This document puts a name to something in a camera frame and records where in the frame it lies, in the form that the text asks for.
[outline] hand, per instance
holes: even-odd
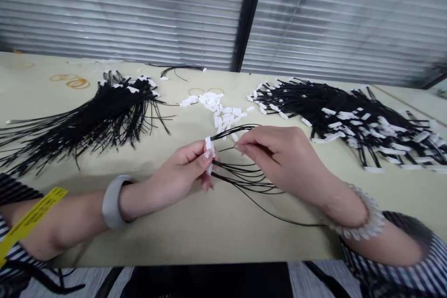
[[[341,192],[353,193],[324,166],[300,128],[256,127],[242,135],[235,148],[280,189],[320,209]]]
[[[206,150],[205,141],[193,142],[177,149],[148,180],[122,188],[120,213],[124,220],[173,205],[186,197],[196,179],[207,192],[213,188],[205,171],[213,155]]]

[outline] clear beaded bracelet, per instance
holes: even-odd
[[[369,238],[377,236],[382,231],[382,227],[385,226],[385,217],[383,216],[379,205],[377,205],[376,201],[371,198],[369,194],[353,184],[348,183],[348,185],[368,209],[368,221],[358,228],[350,228],[337,225],[327,217],[324,217],[323,220],[325,221],[325,224],[338,235],[343,235],[348,239],[353,237],[357,241],[359,241],[361,237],[365,240],[369,240]]]

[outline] black and white striped shirt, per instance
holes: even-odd
[[[0,174],[0,206],[40,198],[43,195],[6,174]],[[362,257],[340,239],[345,263],[360,281],[364,297],[447,297],[447,247],[419,220],[395,212],[384,216],[429,251],[427,258],[412,267],[392,267]],[[9,232],[0,216],[0,242]],[[46,263],[29,255],[19,243],[7,259],[19,260],[42,268]],[[12,296],[27,287],[29,277],[19,270],[0,269],[0,298]]]
[[[7,174],[0,173],[0,206],[42,197],[43,194],[40,192],[23,185]],[[0,242],[8,232],[9,228],[0,216]],[[18,242],[9,250],[6,259],[27,262],[37,268],[42,268],[46,264],[29,255]],[[19,270],[0,269],[0,298],[12,296],[14,292],[25,289],[29,279],[29,276]]]

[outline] bundle of black wires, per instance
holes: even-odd
[[[258,124],[245,124],[242,126],[234,127],[229,130],[226,130],[222,133],[219,133],[213,137],[211,137],[212,141],[221,139],[225,136],[231,135],[236,132],[240,131],[249,131],[255,127],[259,126]],[[265,208],[263,208],[261,205],[259,205],[252,197],[250,197],[245,191],[255,192],[258,194],[263,195],[279,195],[283,194],[284,192],[281,191],[275,184],[266,181],[265,174],[261,171],[261,169],[256,168],[256,164],[229,164],[229,163],[222,163],[217,160],[213,160],[213,164],[226,170],[229,172],[232,176],[223,176],[221,174],[218,174],[216,172],[212,172],[211,176],[218,178],[220,180],[223,180],[224,182],[230,183],[234,185],[239,191],[244,193],[256,206],[258,206],[260,209],[262,209],[267,214],[271,215],[272,217],[275,217],[276,219],[279,219],[281,221],[285,221],[290,224],[294,224],[297,226],[304,226],[304,227],[322,227],[323,224],[319,223],[299,223],[295,222],[289,219],[282,218],[280,216],[277,216]]]
[[[280,114],[285,119],[301,116],[303,123],[312,127],[314,142],[341,137],[358,149],[365,170],[383,172],[378,159],[381,155],[403,169],[424,166],[447,172],[447,145],[433,130],[433,120],[416,120],[411,113],[406,119],[378,101],[369,87],[365,94],[361,89],[346,92],[298,78],[277,80],[279,84],[260,84],[248,99],[257,103],[264,114]],[[368,166],[366,153],[375,168]]]
[[[174,66],[172,66],[172,65],[154,65],[154,64],[151,64],[151,63],[146,63],[145,65],[154,66],[154,67],[157,67],[157,68],[166,68],[166,69],[164,69],[164,70],[160,73],[160,78],[166,77],[166,74],[167,74],[169,71],[174,70],[175,75],[176,75],[177,77],[179,77],[179,78],[180,78],[181,80],[183,80],[183,81],[187,81],[187,80],[184,79],[184,78],[182,78],[182,77],[180,77],[180,76],[177,74],[177,71],[176,71],[177,69],[185,68],[185,69],[190,69],[190,70],[200,70],[200,71],[205,71],[205,70],[206,70],[206,68],[201,67],[201,66],[198,66],[198,65],[193,64],[193,63],[182,63],[182,64],[174,65]]]
[[[21,162],[8,171],[23,176],[31,169],[37,175],[53,161],[73,157],[76,160],[85,151],[102,153],[110,147],[129,142],[135,148],[141,133],[151,132],[153,121],[158,119],[169,134],[158,104],[156,84],[141,76],[131,81],[118,71],[104,73],[98,83],[95,96],[78,108],[66,113],[31,120],[12,120],[9,127],[0,129],[0,147],[21,144],[16,149],[4,150],[11,154],[0,158],[0,167],[9,167],[21,158]],[[150,106],[150,116],[146,116]]]

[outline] woman's left hand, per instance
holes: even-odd
[[[196,179],[201,180],[205,192],[213,188],[205,172],[212,160],[205,141],[193,142],[177,149],[151,178],[132,188],[144,190],[148,212],[161,210],[185,198]]]

